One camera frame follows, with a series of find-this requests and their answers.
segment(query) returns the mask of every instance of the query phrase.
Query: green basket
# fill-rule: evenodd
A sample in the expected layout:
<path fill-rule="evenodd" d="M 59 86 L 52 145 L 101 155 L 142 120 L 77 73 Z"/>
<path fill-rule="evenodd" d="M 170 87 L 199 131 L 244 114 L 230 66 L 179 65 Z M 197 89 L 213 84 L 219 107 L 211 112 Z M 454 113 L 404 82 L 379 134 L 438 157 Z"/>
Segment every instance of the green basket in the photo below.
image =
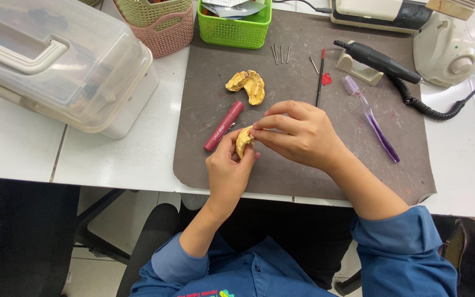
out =
<path fill-rule="evenodd" d="M 241 20 L 202 15 L 201 0 L 197 4 L 199 31 L 206 43 L 257 50 L 265 43 L 265 36 L 272 17 L 272 0 L 265 0 L 267 7 Z"/>
<path fill-rule="evenodd" d="M 100 2 L 100 0 L 79 0 L 79 1 L 90 6 L 95 6 L 96 4 Z"/>
<path fill-rule="evenodd" d="M 192 0 L 169 0 L 160 3 L 149 3 L 148 0 L 113 0 L 113 2 L 124 20 L 133 27 L 139 28 L 148 28 L 164 15 L 185 12 L 192 5 Z M 159 24 L 155 30 L 171 27 L 180 21 L 180 17 L 171 18 Z"/>

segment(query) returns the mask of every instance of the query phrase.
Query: hand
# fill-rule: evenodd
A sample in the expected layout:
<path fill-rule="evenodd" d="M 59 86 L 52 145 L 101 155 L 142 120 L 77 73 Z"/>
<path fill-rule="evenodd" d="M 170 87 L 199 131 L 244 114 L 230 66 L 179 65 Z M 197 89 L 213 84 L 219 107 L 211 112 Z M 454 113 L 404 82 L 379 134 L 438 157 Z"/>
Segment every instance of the hand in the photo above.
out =
<path fill-rule="evenodd" d="M 206 206 L 222 220 L 226 220 L 234 211 L 245 192 L 255 159 L 260 156 L 260 153 L 255 153 L 252 146 L 247 144 L 243 158 L 239 159 L 235 148 L 241 130 L 226 134 L 205 162 L 210 184 L 210 197 Z"/>
<path fill-rule="evenodd" d="M 281 132 L 263 130 L 270 128 Z M 326 113 L 299 101 L 274 104 L 264 118 L 254 123 L 250 134 L 285 158 L 325 172 L 332 169 L 347 150 Z"/>

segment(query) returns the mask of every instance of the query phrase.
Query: purple toothbrush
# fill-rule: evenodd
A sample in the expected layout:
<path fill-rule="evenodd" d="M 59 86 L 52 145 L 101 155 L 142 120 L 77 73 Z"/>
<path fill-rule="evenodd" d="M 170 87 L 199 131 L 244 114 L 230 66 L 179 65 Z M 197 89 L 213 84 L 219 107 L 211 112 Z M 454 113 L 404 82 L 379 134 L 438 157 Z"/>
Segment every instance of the purple toothbrush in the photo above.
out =
<path fill-rule="evenodd" d="M 342 86 L 344 86 L 348 94 L 357 95 L 360 98 L 360 101 L 362 101 L 362 105 L 364 106 L 364 114 L 366 115 L 366 118 L 368 118 L 369 123 L 372 125 L 373 130 L 377 134 L 377 137 L 379 138 L 380 143 L 382 144 L 382 146 L 384 146 L 384 149 L 386 150 L 386 152 L 388 152 L 390 157 L 392 157 L 392 159 L 395 162 L 399 162 L 400 161 L 399 156 L 393 149 L 392 145 L 390 144 L 386 136 L 384 136 L 384 133 L 382 133 L 382 130 L 380 130 L 380 127 L 377 124 L 375 117 L 373 116 L 373 111 L 371 110 L 371 107 L 369 106 L 368 101 L 366 100 L 366 98 L 364 98 L 364 95 L 362 95 L 362 93 L 360 92 L 360 89 L 358 88 L 353 78 L 351 78 L 351 76 L 349 75 L 346 75 L 346 77 L 340 79 L 340 83 L 342 84 Z"/>

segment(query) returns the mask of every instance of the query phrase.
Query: papers in basket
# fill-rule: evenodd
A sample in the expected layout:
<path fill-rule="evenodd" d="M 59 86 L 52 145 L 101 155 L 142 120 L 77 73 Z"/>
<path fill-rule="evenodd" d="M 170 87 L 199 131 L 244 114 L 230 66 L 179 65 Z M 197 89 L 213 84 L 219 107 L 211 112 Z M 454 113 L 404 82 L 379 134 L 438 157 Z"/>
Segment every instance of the papers in basket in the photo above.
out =
<path fill-rule="evenodd" d="M 226 7 L 234 7 L 237 4 L 247 2 L 248 0 L 203 0 L 203 3 L 221 5 Z"/>
<path fill-rule="evenodd" d="M 259 1 L 246 1 L 234 7 L 226 7 L 215 4 L 205 4 L 204 0 L 202 6 L 217 14 L 219 17 L 229 18 L 231 20 L 238 20 L 247 15 L 254 14 L 266 7 L 265 4 L 262 4 Z"/>

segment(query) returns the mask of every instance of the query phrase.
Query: handpiece holder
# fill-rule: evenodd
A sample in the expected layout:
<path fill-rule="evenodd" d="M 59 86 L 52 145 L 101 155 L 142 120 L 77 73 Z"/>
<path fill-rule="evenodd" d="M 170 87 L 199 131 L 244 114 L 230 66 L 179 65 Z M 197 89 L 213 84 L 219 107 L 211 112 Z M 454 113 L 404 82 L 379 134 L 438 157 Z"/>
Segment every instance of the handpiece holder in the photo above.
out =
<path fill-rule="evenodd" d="M 346 71 L 350 75 L 353 75 L 362 81 L 367 82 L 368 84 L 371 84 L 372 86 L 376 86 L 380 78 L 384 75 L 384 73 L 380 71 L 353 60 L 350 55 L 346 54 L 346 49 L 342 50 L 342 54 L 338 59 L 336 67 L 342 71 Z"/>

